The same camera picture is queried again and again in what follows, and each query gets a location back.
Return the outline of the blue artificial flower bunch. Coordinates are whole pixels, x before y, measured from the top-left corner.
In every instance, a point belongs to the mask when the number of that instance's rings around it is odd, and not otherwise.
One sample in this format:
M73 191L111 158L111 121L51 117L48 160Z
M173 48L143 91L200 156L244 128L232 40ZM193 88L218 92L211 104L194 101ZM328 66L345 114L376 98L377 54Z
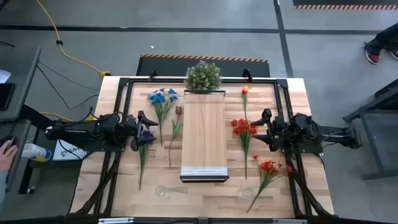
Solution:
M178 93L169 88L160 88L148 96L148 100L154 107L159 124L160 143L163 144L162 125L166 120L172 105L178 100Z

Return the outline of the red artificial flower bunch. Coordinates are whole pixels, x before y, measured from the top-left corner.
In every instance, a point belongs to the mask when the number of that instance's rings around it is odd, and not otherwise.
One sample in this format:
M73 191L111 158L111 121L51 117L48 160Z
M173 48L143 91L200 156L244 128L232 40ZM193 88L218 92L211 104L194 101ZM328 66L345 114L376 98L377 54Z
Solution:
M250 148L250 142L253 135L257 134L257 126L251 124L246 119L234 119L230 122L233 127L233 134L237 135L244 154L244 175L247 179L247 157Z
M279 174L281 168L283 168L284 166L283 164L272 160L259 162L258 156L259 155L256 154L252 156L252 158L253 161L256 163L258 169L259 187L257 194L253 197L249 208L246 210L247 213L251 210L252 206L254 205L260 194L262 194L262 192L266 189L266 187L280 177Z

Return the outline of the purple artificial flower bunch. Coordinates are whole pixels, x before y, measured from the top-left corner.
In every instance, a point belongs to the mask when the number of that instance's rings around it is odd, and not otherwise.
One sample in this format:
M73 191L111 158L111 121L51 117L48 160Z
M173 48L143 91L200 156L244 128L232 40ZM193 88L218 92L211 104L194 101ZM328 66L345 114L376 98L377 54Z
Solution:
M149 126L142 125L142 130L140 132L140 137L144 140L139 143L139 157L140 157L140 175L139 175L139 190L141 189L144 168L146 163L146 157L149 152L149 148L153 145L156 138L154 137L154 133L150 130Z

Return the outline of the clear glass vase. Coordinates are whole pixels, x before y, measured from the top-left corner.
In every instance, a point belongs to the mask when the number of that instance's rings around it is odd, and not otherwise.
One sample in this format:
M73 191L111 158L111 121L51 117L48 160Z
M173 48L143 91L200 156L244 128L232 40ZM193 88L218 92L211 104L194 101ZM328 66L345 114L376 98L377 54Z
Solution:
M162 185L158 185L155 188L155 194L161 198L170 198L173 193L182 193L185 194L185 187L165 187Z
M254 189L251 187L241 187L238 189L237 194L247 200L254 198Z

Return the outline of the green potted plant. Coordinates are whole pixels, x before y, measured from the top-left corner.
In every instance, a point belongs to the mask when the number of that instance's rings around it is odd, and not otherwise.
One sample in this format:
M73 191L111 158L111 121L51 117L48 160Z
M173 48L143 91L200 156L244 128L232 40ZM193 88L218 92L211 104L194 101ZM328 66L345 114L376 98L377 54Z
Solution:
M188 90L217 90L221 85L220 71L214 63L201 60L187 68L185 87Z

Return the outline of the black phone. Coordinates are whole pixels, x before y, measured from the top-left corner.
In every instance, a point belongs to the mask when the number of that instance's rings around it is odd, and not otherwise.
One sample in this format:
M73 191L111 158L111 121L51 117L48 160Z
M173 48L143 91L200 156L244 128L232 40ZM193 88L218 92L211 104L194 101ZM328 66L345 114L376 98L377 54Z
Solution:
M0 83L0 111L7 110L14 89L14 83Z

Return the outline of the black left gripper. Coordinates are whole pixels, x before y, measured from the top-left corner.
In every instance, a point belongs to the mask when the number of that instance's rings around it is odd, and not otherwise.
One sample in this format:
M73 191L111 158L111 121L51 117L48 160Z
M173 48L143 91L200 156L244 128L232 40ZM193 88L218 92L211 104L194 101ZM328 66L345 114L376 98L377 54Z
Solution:
M145 126L159 125L157 122L148 119L142 110L138 112L137 118L139 122ZM137 118L135 118L133 115L128 115L126 120L120 123L121 141L119 144L121 146L125 146L127 139L132 137L131 149L133 151L138 151L141 146L152 144L155 141L155 137L137 137L139 134L139 123L137 122Z

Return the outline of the orange artificial tulip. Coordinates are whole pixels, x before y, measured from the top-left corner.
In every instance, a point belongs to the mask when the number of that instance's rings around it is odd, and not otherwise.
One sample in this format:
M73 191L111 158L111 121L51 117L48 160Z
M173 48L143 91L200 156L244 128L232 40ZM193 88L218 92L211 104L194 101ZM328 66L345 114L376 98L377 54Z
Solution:
M243 86L242 98L243 98L243 108L244 108L244 117L245 117L245 119L248 119L248 117L247 117L248 91L249 91L249 87L248 86Z

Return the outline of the grey metal table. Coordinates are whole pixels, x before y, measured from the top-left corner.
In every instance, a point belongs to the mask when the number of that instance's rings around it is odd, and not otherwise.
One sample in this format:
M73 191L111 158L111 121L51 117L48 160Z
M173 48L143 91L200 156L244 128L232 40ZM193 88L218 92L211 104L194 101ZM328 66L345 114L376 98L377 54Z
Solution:
M377 166L377 171L364 175L363 180L398 177L398 79L343 118L346 123L355 119L361 120Z

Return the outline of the person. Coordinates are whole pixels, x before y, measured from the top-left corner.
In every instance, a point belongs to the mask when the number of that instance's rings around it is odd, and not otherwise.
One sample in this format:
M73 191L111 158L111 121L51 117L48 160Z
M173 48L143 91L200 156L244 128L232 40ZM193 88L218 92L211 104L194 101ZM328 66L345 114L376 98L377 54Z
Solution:
M375 38L366 42L364 54L366 59L374 65L379 62L381 50L386 50L392 58L398 60L398 23L380 31Z
M6 196L6 179L17 152L17 146L13 144L9 147L10 143L8 141L0 147L0 204Z

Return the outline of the black hazard-striped floor mat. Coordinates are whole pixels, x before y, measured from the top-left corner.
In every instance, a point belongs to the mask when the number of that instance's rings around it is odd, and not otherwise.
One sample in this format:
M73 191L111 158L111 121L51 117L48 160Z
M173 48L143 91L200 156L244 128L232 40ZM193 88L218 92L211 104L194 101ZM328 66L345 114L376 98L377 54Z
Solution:
M398 0L292 0L305 10L398 10Z
M252 77L269 78L269 63L261 58L220 57L201 55L144 54L140 56L137 76L148 76L155 72L158 76L182 77L187 69L201 61L215 64L222 77L240 77L246 69Z

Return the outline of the silver metal bracket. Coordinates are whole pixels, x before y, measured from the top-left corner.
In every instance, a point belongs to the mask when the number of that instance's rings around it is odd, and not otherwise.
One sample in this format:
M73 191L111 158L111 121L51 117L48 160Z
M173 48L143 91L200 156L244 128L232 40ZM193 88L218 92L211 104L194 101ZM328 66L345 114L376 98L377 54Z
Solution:
M272 220L272 224L308 224L306 220L276 218Z
M133 217L122 218L100 218L98 224L129 224L134 223Z

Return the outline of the white plastic bottle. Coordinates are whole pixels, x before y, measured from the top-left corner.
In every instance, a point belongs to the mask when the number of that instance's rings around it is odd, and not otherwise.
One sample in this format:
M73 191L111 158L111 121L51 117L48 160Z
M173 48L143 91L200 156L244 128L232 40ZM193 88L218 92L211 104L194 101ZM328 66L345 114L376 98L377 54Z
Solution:
M26 143L21 156L36 162L47 162L51 158L52 152L36 144Z

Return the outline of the dark red artificial tulip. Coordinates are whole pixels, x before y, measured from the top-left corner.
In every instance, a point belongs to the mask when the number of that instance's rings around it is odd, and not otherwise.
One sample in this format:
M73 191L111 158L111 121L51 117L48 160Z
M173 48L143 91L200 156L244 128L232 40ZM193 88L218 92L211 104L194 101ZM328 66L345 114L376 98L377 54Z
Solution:
M176 120L172 120L172 137L169 143L169 167L171 167L171 148L172 148L172 142L174 139L179 135L180 130L183 126L183 123L180 122L180 118L183 115L183 108L181 106L177 106L175 108L175 114L177 115Z

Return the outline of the white printed bag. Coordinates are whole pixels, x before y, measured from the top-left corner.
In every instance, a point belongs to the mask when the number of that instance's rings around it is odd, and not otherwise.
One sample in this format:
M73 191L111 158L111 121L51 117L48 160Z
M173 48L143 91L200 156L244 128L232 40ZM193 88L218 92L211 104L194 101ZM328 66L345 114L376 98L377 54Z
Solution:
M83 149L66 141L58 140L53 153L54 161L82 160L87 155Z

